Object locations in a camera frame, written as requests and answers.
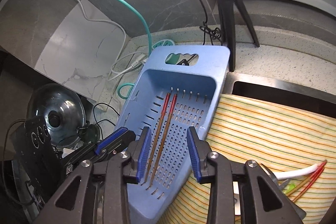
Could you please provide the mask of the black tripod stand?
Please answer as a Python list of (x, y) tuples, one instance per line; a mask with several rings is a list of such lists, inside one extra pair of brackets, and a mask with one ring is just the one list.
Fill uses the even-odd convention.
[(235, 16), (234, 7), (236, 7), (245, 22), (247, 29), (252, 37), (252, 41), (256, 47), (259, 47), (259, 40), (255, 32), (252, 20), (243, 3), (243, 0), (217, 0), (221, 43), (226, 43), (230, 50), (229, 71), (233, 72), (236, 67), (236, 31), (235, 31)]

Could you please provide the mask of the steel pot lid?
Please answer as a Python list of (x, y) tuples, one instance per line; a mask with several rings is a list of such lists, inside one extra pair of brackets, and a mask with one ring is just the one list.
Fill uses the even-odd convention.
[(80, 138), (79, 129), (86, 125), (86, 114), (79, 96), (66, 87), (50, 83), (35, 90), (30, 98), (27, 117), (43, 116), (52, 145), (70, 148)]

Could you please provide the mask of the white ceramic spoon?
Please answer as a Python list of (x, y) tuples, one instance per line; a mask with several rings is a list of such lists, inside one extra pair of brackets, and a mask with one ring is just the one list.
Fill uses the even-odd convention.
[(296, 169), (286, 172), (273, 172), (273, 174), (276, 176), (278, 180), (286, 180), (288, 178), (307, 176), (311, 173), (314, 173), (317, 170), (317, 168), (318, 164), (313, 164), (303, 169)]

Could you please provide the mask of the green plastic spoon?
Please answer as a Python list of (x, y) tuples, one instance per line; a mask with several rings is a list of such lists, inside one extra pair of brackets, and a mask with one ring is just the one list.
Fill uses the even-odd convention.
[(288, 194), (290, 191), (292, 191), (295, 188), (295, 184), (294, 183), (290, 183), (288, 184), (288, 187), (286, 188), (286, 190), (284, 191), (285, 194)]

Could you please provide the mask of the striped yellow cloth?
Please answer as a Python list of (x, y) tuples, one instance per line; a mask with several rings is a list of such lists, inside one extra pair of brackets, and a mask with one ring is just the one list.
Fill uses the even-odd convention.
[(255, 160), (273, 172), (325, 162), (309, 189), (292, 194), (306, 211), (305, 223), (319, 223), (335, 199), (335, 119), (293, 107), (223, 94), (207, 142), (237, 162)]

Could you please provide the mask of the blue plastic utensil basket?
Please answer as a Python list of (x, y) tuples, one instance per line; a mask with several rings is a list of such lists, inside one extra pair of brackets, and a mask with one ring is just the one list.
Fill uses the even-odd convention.
[[(176, 45), (153, 50), (142, 68), (118, 118), (117, 126), (141, 135), (152, 134), (151, 150), (142, 180), (127, 187), (132, 223), (156, 223), (173, 202), (191, 172), (187, 130), (194, 127), (205, 139), (228, 71), (230, 51), (225, 46)], [(167, 114), (177, 94), (173, 117), (153, 185), (148, 189)], [(165, 100), (169, 100), (154, 144)]]

